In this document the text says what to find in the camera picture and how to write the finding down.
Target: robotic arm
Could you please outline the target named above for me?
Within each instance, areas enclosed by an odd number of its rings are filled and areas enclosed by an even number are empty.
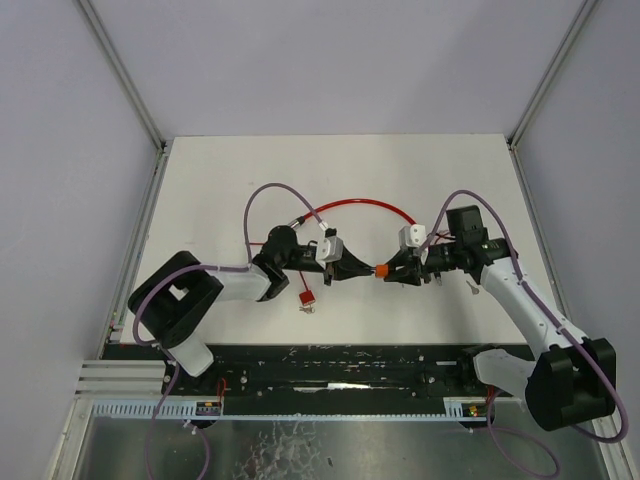
[[[472,356],[477,380],[525,399],[545,430],[613,413],[615,402],[593,369],[524,290],[506,241],[489,240],[479,209],[448,210],[447,220],[454,241],[429,247],[426,258],[419,254],[426,228],[412,225],[401,230],[400,251],[379,270],[381,275],[351,254],[335,229],[327,229],[318,243],[299,245],[292,227],[278,226],[244,271],[210,275],[196,267],[161,288],[140,320],[160,346],[197,377],[213,363],[210,350],[194,332],[206,311],[214,302],[275,298],[289,284],[284,270],[322,273],[326,285],[376,272],[386,282],[419,286],[430,283],[432,276],[439,280],[443,272],[460,269],[500,303],[534,356],[534,361],[527,361],[484,346]],[[189,252],[177,253],[131,295],[130,310],[137,313],[149,292],[169,275],[199,264]],[[615,385],[615,351],[609,342],[590,340],[529,279],[527,283]]]

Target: gray wall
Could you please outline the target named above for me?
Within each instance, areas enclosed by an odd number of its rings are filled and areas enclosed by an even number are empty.
[[[618,352],[640,459],[640,2],[605,1],[521,147],[576,323]]]
[[[508,133],[582,0],[94,0],[167,138]]]
[[[71,0],[0,6],[0,478],[44,472],[154,151]]]

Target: orange object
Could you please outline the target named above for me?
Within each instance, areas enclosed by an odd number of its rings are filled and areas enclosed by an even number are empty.
[[[376,265],[376,278],[386,278],[389,275],[389,265]]]

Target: red hose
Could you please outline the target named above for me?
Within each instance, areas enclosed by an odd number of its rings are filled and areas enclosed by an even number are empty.
[[[416,224],[416,221],[413,218],[411,218],[406,212],[403,212],[402,210],[400,210],[398,207],[394,207],[393,205],[390,205],[385,202],[380,202],[378,200],[372,200],[370,198],[347,198],[345,200],[338,200],[337,202],[327,203],[326,205],[323,205],[320,208],[316,208],[316,212],[320,213],[320,212],[324,212],[325,210],[329,210],[330,208],[339,207],[341,205],[350,205],[352,203],[365,203],[367,205],[376,205],[378,207],[386,208],[387,210],[390,210],[393,213],[400,215],[407,222],[409,222],[409,225]],[[304,215],[305,221],[309,220],[310,218],[311,218],[311,212],[307,212]]]

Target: white tabletop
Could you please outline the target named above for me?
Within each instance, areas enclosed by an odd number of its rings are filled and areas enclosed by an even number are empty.
[[[501,135],[336,135],[176,138],[142,256],[136,285],[179,250],[201,262],[246,263],[242,213],[248,197],[267,182],[289,184],[316,206],[369,197],[402,208],[430,229],[447,196],[469,189],[491,203],[505,221],[520,259],[542,292],[551,289],[514,167]],[[473,204],[459,197],[452,206]],[[252,241],[305,213],[290,193],[270,189],[254,202]],[[406,222],[365,205],[322,215],[345,246],[364,262],[387,262],[398,250]],[[483,211],[489,234],[499,230]],[[320,238],[315,222],[298,232],[300,242]],[[323,286],[307,274],[315,313],[300,312],[303,291],[296,272],[269,302],[214,304],[198,334],[208,343],[240,344],[442,344],[519,343],[523,337],[486,292],[473,295],[468,275],[443,274],[444,285],[386,284],[373,277]],[[122,342],[131,343],[133,315]],[[141,327],[142,338],[150,338]]]

